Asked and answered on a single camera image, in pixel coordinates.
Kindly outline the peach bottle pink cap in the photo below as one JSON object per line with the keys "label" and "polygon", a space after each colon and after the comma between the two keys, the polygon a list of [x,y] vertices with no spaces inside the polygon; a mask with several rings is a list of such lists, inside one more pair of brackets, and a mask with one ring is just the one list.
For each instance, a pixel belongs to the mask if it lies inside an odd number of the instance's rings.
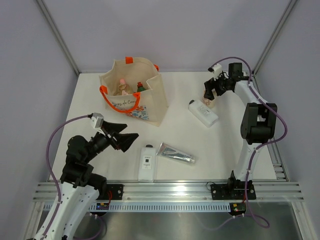
{"label": "peach bottle pink cap", "polygon": [[131,95],[133,93],[134,92],[130,87],[130,85],[128,85],[124,79],[120,79],[118,88],[114,93],[114,96],[126,96],[126,95]]}

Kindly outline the green bottle red cap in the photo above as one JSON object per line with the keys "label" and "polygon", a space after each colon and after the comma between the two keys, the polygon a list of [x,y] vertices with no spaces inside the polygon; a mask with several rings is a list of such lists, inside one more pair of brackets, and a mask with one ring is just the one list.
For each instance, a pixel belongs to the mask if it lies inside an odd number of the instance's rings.
{"label": "green bottle red cap", "polygon": [[146,91],[147,89],[143,86],[143,84],[141,82],[137,83],[137,92],[143,92]]}

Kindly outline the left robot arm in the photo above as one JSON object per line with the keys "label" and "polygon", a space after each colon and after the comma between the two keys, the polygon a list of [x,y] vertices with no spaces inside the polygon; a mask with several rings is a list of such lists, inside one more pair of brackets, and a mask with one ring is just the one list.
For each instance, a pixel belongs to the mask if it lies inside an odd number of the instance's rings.
{"label": "left robot arm", "polygon": [[94,173],[89,162],[108,147],[126,152],[139,134],[123,133],[125,123],[111,123],[93,115],[89,118],[97,132],[90,140],[81,135],[69,139],[65,165],[55,182],[57,195],[35,240],[72,240],[91,204],[113,198],[106,177]]}

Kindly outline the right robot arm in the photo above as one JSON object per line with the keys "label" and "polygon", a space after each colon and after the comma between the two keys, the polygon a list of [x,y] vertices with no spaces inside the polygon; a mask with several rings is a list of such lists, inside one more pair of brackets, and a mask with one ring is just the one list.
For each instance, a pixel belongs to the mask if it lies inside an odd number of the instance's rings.
{"label": "right robot arm", "polygon": [[204,83],[204,98],[214,100],[228,91],[235,93],[245,106],[240,135],[243,145],[235,170],[231,172],[227,184],[220,188],[233,199],[239,198],[253,185],[253,169],[260,149],[274,137],[278,107],[267,103],[254,88],[252,76],[245,76],[241,62],[228,65],[228,73],[222,70],[218,77]]}

